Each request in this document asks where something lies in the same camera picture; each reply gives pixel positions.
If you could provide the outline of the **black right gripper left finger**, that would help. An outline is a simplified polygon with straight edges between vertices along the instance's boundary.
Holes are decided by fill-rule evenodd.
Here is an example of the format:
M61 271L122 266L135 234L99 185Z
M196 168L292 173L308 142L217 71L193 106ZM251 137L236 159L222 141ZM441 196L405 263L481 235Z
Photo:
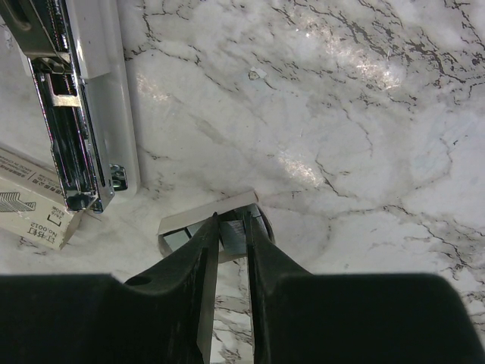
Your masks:
M120 282L111 275L4 275L3 363L207 363L219 224Z

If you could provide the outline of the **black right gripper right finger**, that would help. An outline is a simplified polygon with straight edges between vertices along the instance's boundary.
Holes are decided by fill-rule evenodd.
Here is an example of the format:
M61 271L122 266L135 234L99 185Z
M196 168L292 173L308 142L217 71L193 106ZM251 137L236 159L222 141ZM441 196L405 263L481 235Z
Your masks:
M314 275L244 218L256 363L482 363L452 286L430 274Z

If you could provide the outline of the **white staple box sleeve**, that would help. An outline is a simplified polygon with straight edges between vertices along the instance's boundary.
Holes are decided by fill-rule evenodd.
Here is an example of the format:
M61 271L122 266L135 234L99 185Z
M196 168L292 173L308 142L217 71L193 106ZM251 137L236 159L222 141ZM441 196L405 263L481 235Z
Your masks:
M57 174L1 150L1 228L60 250L81 218L67 209Z

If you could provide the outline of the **light blue stapler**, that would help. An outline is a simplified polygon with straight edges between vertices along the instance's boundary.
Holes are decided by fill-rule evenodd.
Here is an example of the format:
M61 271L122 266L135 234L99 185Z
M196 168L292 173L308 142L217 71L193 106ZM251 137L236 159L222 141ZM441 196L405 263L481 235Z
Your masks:
M3 1L33 77L67 208L101 213L139 188L139 163L114 1Z

